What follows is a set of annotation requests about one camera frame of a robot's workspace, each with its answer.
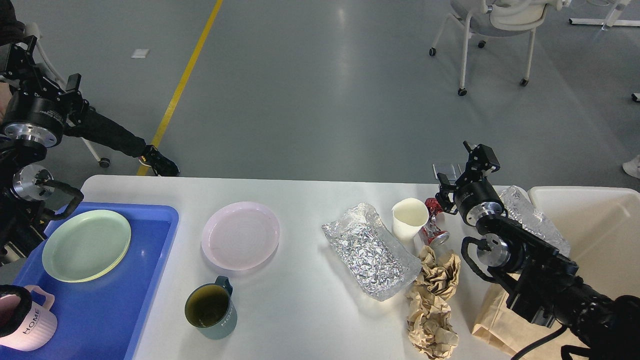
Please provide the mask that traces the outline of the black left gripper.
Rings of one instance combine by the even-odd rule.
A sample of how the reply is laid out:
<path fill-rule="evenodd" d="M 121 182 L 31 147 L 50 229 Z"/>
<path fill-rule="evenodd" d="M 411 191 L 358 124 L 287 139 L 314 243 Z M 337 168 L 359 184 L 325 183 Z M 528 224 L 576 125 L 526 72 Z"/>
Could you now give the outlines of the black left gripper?
<path fill-rule="evenodd" d="M 9 101 L 1 134 L 12 141 L 35 141 L 52 148 L 62 141 L 67 122 L 82 121 L 90 104 L 79 89 L 80 73 L 69 75 L 64 92 L 56 92 L 56 82 L 35 63 L 37 41 L 29 35 L 0 48 L 1 82 L 19 91 Z"/>

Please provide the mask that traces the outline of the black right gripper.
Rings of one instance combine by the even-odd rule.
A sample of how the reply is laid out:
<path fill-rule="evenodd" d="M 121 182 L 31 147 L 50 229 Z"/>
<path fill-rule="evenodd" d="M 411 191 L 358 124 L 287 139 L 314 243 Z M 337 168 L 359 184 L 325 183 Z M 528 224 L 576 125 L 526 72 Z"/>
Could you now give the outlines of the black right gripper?
<path fill-rule="evenodd" d="M 439 172 L 436 174 L 439 191 L 435 198 L 444 213 L 458 214 L 466 225 L 474 227 L 486 216 L 505 214 L 505 205 L 486 179 L 488 174 L 499 171 L 501 164 L 490 146 L 472 145 L 468 141 L 462 145 L 468 153 L 462 173 L 464 184 L 451 184 L 447 174 Z"/>

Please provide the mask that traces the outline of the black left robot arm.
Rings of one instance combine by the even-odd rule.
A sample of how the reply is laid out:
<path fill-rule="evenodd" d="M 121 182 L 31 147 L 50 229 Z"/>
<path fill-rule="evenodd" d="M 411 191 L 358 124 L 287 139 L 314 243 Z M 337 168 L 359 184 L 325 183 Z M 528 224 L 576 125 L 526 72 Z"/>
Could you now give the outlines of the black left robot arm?
<path fill-rule="evenodd" d="M 82 192 L 40 165 L 72 125 L 89 111 L 80 74 L 67 82 L 34 60 L 36 35 L 1 48 L 1 80 L 14 88 L 1 122 L 1 263 L 27 258 L 45 239 L 50 221 L 69 217 Z"/>

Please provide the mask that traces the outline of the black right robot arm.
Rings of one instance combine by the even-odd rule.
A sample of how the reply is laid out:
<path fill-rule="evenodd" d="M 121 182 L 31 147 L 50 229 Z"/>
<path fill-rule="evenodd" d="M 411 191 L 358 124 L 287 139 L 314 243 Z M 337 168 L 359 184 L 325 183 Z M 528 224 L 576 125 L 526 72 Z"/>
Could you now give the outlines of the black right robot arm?
<path fill-rule="evenodd" d="M 480 238 L 464 237 L 461 255 L 483 281 L 500 285 L 507 307 L 531 324 L 560 329 L 514 354 L 519 360 L 530 351 L 570 330 L 583 346 L 565 344 L 563 360 L 573 355 L 590 360 L 637 360 L 639 351 L 639 298 L 622 295 L 615 300 L 595 291 L 578 276 L 579 265 L 559 249 L 531 234 L 509 217 L 487 173 L 500 169 L 490 146 L 463 142 L 468 160 L 463 173 L 451 183 L 438 173 L 435 198 L 446 214 L 460 214 Z"/>

